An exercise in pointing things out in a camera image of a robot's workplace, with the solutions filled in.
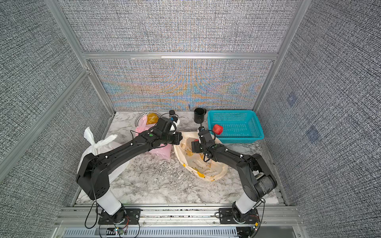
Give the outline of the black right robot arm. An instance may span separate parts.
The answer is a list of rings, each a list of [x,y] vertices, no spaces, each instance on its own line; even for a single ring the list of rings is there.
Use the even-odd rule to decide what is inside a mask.
[[[239,174],[244,193],[232,204],[232,216],[236,223],[244,223],[253,216],[252,211],[262,198],[277,187],[277,180],[260,154],[246,155],[215,142],[210,131],[198,128],[198,142],[191,143],[193,153],[202,153],[208,162],[225,164]]]

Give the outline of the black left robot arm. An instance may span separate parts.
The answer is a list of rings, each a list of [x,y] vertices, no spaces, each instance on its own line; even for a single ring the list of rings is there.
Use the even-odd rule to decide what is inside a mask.
[[[177,132],[180,123],[174,111],[169,118],[160,117],[158,122],[146,131],[140,132],[131,141],[111,151],[94,155],[87,154],[80,164],[76,182],[91,200],[96,201],[110,221],[120,224],[126,218],[123,204],[110,189],[109,174],[134,157],[168,144],[179,145],[182,134]]]

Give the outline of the cream banana print plastic bag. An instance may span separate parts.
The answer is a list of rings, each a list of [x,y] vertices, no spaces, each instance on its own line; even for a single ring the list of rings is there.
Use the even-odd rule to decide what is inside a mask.
[[[204,154],[191,151],[191,143],[198,139],[197,132],[182,132],[182,137],[180,145],[174,145],[174,152],[185,169],[204,181],[217,181],[227,174],[227,165],[213,160],[205,162]]]

